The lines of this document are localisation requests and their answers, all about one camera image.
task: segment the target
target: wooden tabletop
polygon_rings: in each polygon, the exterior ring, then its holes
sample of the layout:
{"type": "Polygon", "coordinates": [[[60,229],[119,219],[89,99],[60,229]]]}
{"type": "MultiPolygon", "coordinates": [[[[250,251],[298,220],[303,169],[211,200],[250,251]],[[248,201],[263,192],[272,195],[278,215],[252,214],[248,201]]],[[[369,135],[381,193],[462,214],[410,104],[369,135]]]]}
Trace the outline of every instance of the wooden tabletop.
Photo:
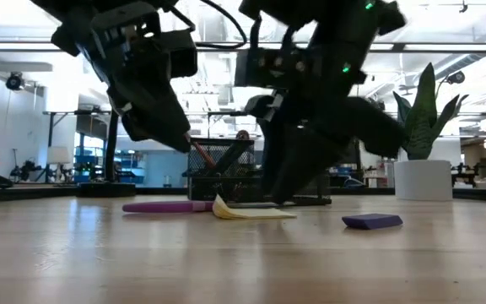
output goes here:
{"type": "Polygon", "coordinates": [[[0,203],[0,303],[486,304],[485,202],[335,197],[294,220],[121,212],[154,199],[0,203]],[[363,213],[405,225],[345,229],[363,213]]]}

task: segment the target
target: white planter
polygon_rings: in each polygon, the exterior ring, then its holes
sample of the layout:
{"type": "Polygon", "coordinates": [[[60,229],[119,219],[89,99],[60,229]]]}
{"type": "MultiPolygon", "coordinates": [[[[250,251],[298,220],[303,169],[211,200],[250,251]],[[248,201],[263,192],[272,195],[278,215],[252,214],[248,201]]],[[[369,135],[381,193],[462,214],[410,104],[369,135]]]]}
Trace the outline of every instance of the white planter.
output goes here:
{"type": "Polygon", "coordinates": [[[451,201],[451,164],[447,160],[398,161],[395,196],[400,199],[451,201]]]}

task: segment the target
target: yellow sticky note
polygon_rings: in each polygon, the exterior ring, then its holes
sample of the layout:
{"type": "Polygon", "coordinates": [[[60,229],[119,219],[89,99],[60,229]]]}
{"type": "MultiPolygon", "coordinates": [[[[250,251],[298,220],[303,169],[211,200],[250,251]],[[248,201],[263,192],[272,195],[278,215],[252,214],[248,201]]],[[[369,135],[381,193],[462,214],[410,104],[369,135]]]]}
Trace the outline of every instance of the yellow sticky note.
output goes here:
{"type": "Polygon", "coordinates": [[[213,203],[213,213],[224,220],[242,219],[288,219],[295,218],[295,214],[281,211],[279,209],[232,209],[226,205],[224,200],[217,195],[213,203]]]}

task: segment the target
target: potted plant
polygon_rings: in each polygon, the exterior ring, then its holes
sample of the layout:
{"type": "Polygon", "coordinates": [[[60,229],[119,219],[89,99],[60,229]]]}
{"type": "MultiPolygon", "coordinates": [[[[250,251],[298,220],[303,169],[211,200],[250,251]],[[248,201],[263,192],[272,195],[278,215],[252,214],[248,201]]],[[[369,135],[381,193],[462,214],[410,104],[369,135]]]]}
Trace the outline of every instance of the potted plant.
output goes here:
{"type": "Polygon", "coordinates": [[[393,93],[398,104],[398,121],[407,135],[402,148],[408,160],[398,161],[394,165],[395,194],[401,199],[452,200],[450,162],[428,158],[433,142],[447,122],[461,110],[462,101],[467,95],[455,96],[438,116],[435,86],[435,69],[429,63],[421,74],[413,106],[399,94],[393,93]]]}

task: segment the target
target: snake plant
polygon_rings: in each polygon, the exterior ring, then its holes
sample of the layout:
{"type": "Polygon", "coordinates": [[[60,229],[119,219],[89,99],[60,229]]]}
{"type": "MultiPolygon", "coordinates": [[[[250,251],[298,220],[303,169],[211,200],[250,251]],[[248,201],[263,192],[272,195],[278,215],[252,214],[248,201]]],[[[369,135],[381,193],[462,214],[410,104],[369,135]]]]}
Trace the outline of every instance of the snake plant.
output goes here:
{"type": "Polygon", "coordinates": [[[435,69],[429,63],[419,79],[418,93],[413,106],[405,98],[393,92],[398,105],[397,120],[404,126],[407,139],[402,148],[409,160],[429,158],[433,142],[440,136],[442,129],[461,110],[462,101],[468,95],[455,96],[445,105],[438,116],[436,110],[435,69]]]}

